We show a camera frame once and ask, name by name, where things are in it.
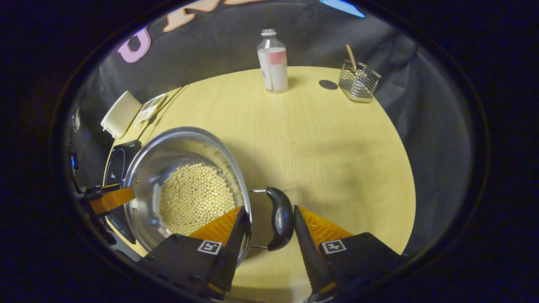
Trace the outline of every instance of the bottle label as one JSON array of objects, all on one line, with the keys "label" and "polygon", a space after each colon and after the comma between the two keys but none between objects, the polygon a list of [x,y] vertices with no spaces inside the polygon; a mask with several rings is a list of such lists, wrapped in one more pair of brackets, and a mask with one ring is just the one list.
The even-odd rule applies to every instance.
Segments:
[{"label": "bottle label", "polygon": [[270,47],[258,51],[260,68],[267,89],[281,91],[288,87],[286,49]]}]

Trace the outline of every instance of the utensil holder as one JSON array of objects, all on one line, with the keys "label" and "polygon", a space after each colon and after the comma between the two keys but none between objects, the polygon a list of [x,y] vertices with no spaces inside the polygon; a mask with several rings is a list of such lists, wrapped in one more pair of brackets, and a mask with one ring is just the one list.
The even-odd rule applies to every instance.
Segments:
[{"label": "utensil holder", "polygon": [[338,85],[348,99],[354,102],[370,102],[381,78],[382,76],[366,64],[358,62],[357,66],[353,67],[350,60],[345,60]]}]

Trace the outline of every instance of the pink label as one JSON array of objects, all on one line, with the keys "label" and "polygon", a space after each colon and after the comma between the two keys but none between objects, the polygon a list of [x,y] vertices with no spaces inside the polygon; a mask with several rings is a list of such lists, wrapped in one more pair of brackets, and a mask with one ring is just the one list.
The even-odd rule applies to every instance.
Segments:
[{"label": "pink label", "polygon": [[269,64],[271,65],[284,64],[286,62],[286,51],[269,53],[269,58]]}]

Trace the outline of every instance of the induction cooktop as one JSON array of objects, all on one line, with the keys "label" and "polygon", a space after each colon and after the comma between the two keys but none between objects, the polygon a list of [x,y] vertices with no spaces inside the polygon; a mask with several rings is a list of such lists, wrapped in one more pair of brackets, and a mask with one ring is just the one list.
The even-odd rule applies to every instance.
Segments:
[{"label": "induction cooktop", "polygon": [[[135,158],[135,155],[140,149],[141,143],[139,140],[126,142],[112,148],[107,163],[105,186],[123,182],[131,161]],[[118,232],[120,232],[129,242],[135,244],[135,236],[129,229],[123,207],[111,210],[107,218]]]}]

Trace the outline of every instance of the blue object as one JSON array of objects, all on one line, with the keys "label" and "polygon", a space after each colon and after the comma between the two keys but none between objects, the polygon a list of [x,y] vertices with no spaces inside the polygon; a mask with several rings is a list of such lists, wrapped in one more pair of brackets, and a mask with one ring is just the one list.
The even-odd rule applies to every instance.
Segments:
[{"label": "blue object", "polygon": [[365,18],[365,15],[362,12],[358,11],[355,6],[343,0],[320,0],[320,2],[327,6],[331,6],[334,9],[347,12],[360,18]]}]

